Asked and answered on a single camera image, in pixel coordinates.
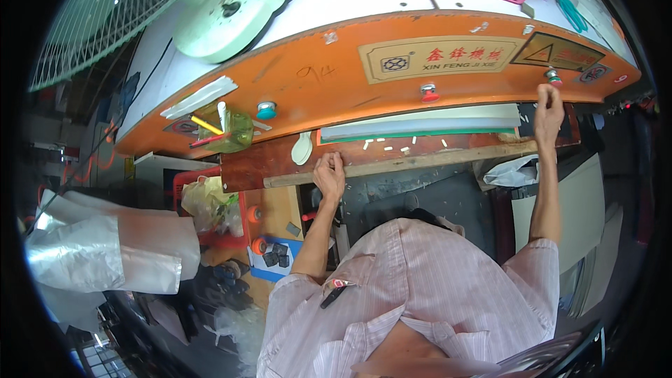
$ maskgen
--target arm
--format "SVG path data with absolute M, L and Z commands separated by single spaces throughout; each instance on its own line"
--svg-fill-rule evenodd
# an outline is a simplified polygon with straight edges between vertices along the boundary
M 558 167 L 555 140 L 565 111 L 559 91 L 549 84 L 537 88 L 539 100 L 534 114 L 534 139 L 539 153 L 539 191 L 530 222 L 530 242 L 539 238 L 550 239 L 560 245 L 562 236 Z
M 331 222 L 345 189 L 343 161 L 338 152 L 322 155 L 315 164 L 313 182 L 322 192 L 322 201 L 301 250 L 294 258 L 291 273 L 305 273 L 314 279 L 322 279 L 327 271 Z

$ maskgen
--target man's right hand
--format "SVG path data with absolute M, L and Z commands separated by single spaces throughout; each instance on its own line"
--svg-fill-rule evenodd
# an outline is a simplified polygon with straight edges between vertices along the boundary
M 537 87 L 538 101 L 537 110 L 534 114 L 534 139 L 540 153 L 555 150 L 555 140 L 562 120 L 565 118 L 565 110 L 562 109 L 560 91 L 549 84 L 541 84 Z
M 343 160 L 338 152 L 324 154 L 317 160 L 313 182 L 322 192 L 323 201 L 338 205 L 345 190 Z

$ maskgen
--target shoe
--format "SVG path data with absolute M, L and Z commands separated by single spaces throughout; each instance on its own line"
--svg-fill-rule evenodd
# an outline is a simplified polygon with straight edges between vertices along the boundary
M 420 207 L 418 203 L 418 197 L 413 191 L 409 191 L 404 195 L 404 210 L 406 212 L 412 212 Z

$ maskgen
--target white plastic spoon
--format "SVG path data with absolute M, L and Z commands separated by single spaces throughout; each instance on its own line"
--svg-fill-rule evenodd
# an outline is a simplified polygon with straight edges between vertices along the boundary
M 305 131 L 299 135 L 298 140 L 292 148 L 292 161 L 296 165 L 303 165 L 312 152 L 313 143 L 310 141 L 310 131 Z

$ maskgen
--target scissors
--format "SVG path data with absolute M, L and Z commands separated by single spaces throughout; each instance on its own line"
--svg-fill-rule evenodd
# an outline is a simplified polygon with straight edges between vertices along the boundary
M 588 30 L 588 25 L 586 24 L 583 15 L 579 13 L 576 7 L 572 4 L 570 0 L 556 0 L 558 2 L 558 7 L 567 18 L 572 28 L 578 33 Z

